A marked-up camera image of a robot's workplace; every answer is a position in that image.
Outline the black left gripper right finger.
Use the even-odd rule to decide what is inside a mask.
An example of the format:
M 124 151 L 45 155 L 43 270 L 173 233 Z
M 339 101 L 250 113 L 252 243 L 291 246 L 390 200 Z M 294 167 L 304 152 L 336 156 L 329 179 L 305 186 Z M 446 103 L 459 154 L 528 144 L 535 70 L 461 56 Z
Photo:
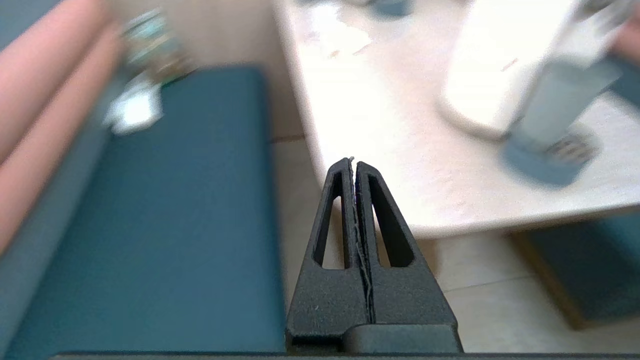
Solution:
M 370 321 L 456 331 L 457 319 L 386 181 L 362 161 L 356 167 L 355 198 Z

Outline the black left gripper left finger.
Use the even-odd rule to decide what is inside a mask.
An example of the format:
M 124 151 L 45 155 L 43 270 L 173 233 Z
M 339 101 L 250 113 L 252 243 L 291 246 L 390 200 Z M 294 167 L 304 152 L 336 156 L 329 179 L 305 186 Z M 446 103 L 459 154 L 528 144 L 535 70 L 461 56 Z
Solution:
M 329 167 L 286 317 L 290 352 L 340 352 L 350 328 L 371 321 L 370 276 L 362 246 L 351 158 Z M 340 199 L 343 269 L 323 267 L 333 202 Z

